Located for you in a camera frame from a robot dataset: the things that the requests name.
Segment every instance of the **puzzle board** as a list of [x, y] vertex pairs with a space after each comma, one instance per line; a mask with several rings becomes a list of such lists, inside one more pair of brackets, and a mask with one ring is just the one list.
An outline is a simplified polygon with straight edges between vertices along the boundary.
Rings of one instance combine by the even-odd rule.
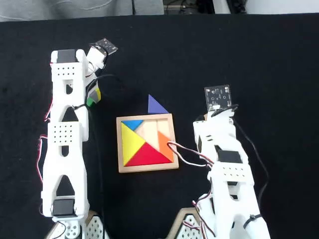
[[117, 117], [119, 172], [178, 168], [167, 146], [175, 141], [171, 114]]

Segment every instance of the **purple triangle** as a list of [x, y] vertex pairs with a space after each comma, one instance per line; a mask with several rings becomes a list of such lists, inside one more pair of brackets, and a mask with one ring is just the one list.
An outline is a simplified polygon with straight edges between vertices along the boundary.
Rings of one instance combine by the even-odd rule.
[[168, 114], [168, 111], [163, 106], [161, 106], [151, 95], [149, 95], [148, 112], [149, 114]]

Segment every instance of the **wooden frame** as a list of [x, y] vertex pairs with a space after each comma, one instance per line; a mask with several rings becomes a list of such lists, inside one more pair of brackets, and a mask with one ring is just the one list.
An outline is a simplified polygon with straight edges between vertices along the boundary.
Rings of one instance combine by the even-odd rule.
[[180, 211], [178, 212], [173, 225], [170, 228], [170, 231], [166, 237], [166, 239], [175, 239], [177, 236], [177, 233], [179, 233], [179, 228], [182, 224], [182, 221], [184, 220], [185, 216], [187, 214], [191, 214], [195, 217], [196, 222], [198, 224], [200, 224], [200, 217], [196, 211], [195, 208], [182, 208], [180, 209]]
[[141, 166], [128, 166], [123, 165], [123, 150], [122, 150], [122, 129], [121, 122], [124, 120], [160, 120], [167, 119], [170, 139], [175, 141], [175, 133], [173, 126], [173, 119], [171, 114], [160, 114], [160, 115], [145, 115], [145, 116], [128, 116], [128, 117], [117, 117], [116, 118], [116, 130], [117, 130], [117, 142], [118, 142], [118, 164], [120, 173], [130, 172], [141, 172], [141, 171], [153, 171], [153, 170], [164, 170], [164, 169], [176, 169], [178, 168], [178, 157], [173, 154], [173, 162], [165, 164], [150, 164]]

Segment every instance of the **yellow triangle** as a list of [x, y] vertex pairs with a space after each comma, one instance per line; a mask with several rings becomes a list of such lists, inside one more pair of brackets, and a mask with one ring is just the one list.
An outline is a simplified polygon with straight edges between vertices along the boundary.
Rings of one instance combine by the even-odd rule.
[[128, 128], [125, 124], [122, 126], [122, 150], [123, 150], [123, 165], [125, 166], [129, 160], [145, 143], [145, 140], [138, 136], [134, 131]]

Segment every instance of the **black cloth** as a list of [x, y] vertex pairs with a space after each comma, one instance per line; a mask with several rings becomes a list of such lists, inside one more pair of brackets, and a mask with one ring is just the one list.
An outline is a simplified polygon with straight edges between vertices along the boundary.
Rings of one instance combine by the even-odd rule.
[[[51, 99], [50, 54], [88, 50], [107, 37], [119, 50], [100, 81], [107, 95], [92, 115], [103, 159], [106, 225], [115, 239], [166, 237], [180, 208], [209, 189], [207, 169], [119, 174], [116, 117], [147, 113], [148, 93], [173, 114], [176, 140], [195, 148], [193, 120], [205, 113], [203, 88], [230, 84], [236, 120], [270, 174], [262, 215], [273, 239], [315, 238], [318, 175], [319, 15], [128, 16], [0, 23], [0, 238], [43, 238], [38, 212], [37, 139]], [[96, 145], [83, 143], [91, 209], [100, 211]], [[258, 191], [265, 174], [251, 145]], [[183, 152], [188, 160], [196, 155]]]

